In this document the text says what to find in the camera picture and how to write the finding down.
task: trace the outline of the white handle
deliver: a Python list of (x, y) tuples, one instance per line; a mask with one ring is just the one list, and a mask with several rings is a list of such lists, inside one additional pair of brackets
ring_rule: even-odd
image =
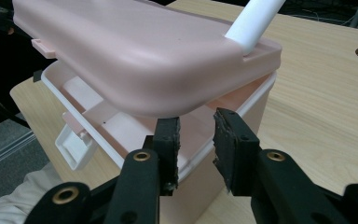
[(251, 0), (234, 21), (226, 38), (242, 46), (243, 55), (254, 49), (261, 35), (275, 17), (285, 0)]

